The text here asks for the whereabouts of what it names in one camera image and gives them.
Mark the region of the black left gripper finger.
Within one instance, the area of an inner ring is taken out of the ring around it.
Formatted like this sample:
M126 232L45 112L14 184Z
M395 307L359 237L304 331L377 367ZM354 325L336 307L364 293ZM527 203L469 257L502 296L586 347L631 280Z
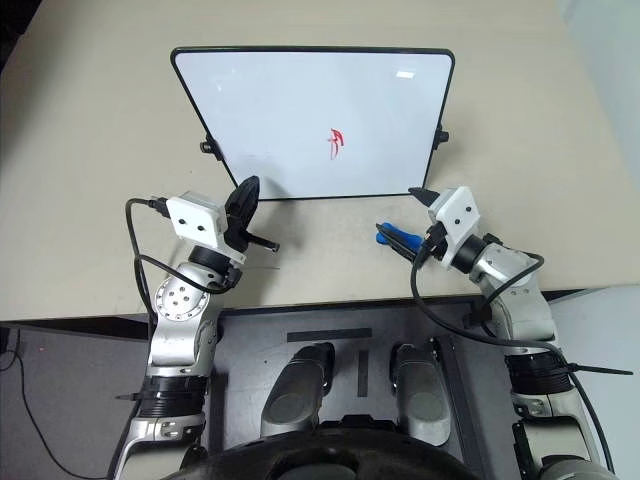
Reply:
M260 179L253 175L239 184L230 195L231 214L254 214L260 194Z
M259 237L252 233L247 234L247 242L251 244L255 244L257 246L263 247L271 252L278 252L280 249L280 244L266 238Z

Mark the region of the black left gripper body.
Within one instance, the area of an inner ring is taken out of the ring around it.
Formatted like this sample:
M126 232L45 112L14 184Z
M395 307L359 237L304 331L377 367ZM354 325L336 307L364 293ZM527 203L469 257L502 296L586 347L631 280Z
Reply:
M257 201L251 199L228 199L225 204L227 229L224 239L229 247L240 253L248 249L248 226L256 209Z

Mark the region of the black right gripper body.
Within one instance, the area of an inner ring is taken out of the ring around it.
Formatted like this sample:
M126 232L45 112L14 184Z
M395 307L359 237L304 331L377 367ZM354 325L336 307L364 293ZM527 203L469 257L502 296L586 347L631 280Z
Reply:
M436 257L441 260L447 250L445 239L447 231L442 222L437 219L443 199L444 196L439 195L439 198L431 206L426 206L431 226L427 228L423 243L417 254L417 260L420 263L424 263L430 257Z

